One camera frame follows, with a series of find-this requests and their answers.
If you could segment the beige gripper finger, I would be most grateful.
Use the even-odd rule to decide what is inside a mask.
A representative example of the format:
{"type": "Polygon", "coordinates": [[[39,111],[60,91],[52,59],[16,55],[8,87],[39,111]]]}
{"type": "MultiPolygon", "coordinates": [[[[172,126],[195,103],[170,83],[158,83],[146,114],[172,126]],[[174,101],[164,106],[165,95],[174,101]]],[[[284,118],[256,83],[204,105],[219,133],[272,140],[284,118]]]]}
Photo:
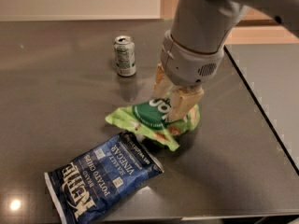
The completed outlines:
{"type": "Polygon", "coordinates": [[[152,97],[154,99],[168,98],[170,96],[172,88],[173,88],[172,81],[166,75],[163,65],[161,63],[158,63],[156,67],[155,82],[154,82],[152,97]]]}
{"type": "Polygon", "coordinates": [[[203,95],[204,90],[201,85],[173,90],[170,95],[171,110],[167,119],[170,122],[183,119],[199,103],[203,95]]]}

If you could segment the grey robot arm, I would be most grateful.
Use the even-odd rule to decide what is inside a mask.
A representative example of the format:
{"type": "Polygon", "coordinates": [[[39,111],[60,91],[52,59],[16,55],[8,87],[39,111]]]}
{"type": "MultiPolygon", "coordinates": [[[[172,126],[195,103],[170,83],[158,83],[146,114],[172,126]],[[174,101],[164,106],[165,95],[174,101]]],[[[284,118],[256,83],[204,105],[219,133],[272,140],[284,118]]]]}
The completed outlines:
{"type": "Polygon", "coordinates": [[[170,97],[170,122],[184,118],[204,95],[224,56],[231,30],[250,8],[299,36],[299,0],[179,0],[164,34],[153,96],[170,97]]]}

